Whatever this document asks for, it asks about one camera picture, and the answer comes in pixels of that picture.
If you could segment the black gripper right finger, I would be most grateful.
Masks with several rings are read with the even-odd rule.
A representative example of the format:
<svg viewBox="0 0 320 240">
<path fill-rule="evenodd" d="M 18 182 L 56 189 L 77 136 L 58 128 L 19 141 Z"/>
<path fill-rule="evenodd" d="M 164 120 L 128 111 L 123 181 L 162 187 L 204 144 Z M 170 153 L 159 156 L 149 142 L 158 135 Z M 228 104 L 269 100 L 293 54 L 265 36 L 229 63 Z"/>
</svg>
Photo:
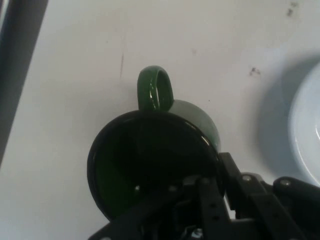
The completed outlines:
<svg viewBox="0 0 320 240">
<path fill-rule="evenodd" d="M 318 240 L 320 189 L 293 177 L 273 184 L 258 174 L 240 172 L 228 152 L 219 154 L 225 196 L 239 240 Z"/>
</svg>

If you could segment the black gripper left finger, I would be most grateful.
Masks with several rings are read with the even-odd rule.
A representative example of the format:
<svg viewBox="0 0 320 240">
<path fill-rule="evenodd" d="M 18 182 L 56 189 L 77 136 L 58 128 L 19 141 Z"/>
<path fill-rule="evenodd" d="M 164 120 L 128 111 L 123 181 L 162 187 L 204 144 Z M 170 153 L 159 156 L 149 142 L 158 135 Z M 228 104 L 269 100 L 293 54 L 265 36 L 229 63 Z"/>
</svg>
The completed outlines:
<svg viewBox="0 0 320 240">
<path fill-rule="evenodd" d="M 228 211 L 215 178 L 170 185 L 149 194 L 90 236 L 91 240 L 227 240 Z"/>
</svg>

